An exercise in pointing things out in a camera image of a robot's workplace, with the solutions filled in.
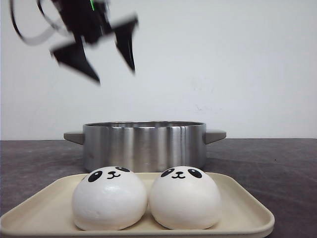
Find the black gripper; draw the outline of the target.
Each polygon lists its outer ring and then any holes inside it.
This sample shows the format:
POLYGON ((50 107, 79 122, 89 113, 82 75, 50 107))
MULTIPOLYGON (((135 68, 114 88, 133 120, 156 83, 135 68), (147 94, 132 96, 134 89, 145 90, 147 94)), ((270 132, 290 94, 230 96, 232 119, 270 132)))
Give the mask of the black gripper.
POLYGON ((137 15, 109 23, 105 0, 55 0, 54 5, 67 30, 75 37, 74 42, 51 49, 51 55, 58 64, 80 72, 100 84, 99 76, 86 58, 82 38, 86 43, 94 44, 101 36, 112 31, 116 37, 117 50, 131 72, 135 72, 132 36, 139 24, 137 15))

